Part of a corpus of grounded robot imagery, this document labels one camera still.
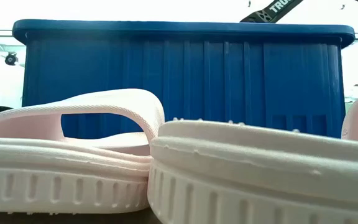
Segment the blue plastic bin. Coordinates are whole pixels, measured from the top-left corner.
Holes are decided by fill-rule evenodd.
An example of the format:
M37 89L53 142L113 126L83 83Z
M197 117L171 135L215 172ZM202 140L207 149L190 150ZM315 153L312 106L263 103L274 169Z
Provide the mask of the blue plastic bin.
M22 104L141 88L165 118L233 121L339 138L345 25L23 19Z

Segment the pink slide sandal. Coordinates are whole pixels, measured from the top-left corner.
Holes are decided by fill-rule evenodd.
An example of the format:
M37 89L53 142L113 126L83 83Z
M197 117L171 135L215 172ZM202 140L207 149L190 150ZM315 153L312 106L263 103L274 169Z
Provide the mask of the pink slide sandal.
M340 138L184 120L150 151L163 224L358 224L358 99Z
M140 131L68 138L64 114L117 114ZM147 90L127 88L0 112L0 212L127 213L148 207L150 141L165 116Z

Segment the small black background webcam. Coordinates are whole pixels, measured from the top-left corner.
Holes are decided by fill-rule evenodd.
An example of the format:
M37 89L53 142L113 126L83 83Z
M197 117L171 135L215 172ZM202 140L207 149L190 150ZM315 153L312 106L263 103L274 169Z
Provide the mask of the small black background webcam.
M9 52L5 57L5 63L10 66L15 66L19 62L16 52Z

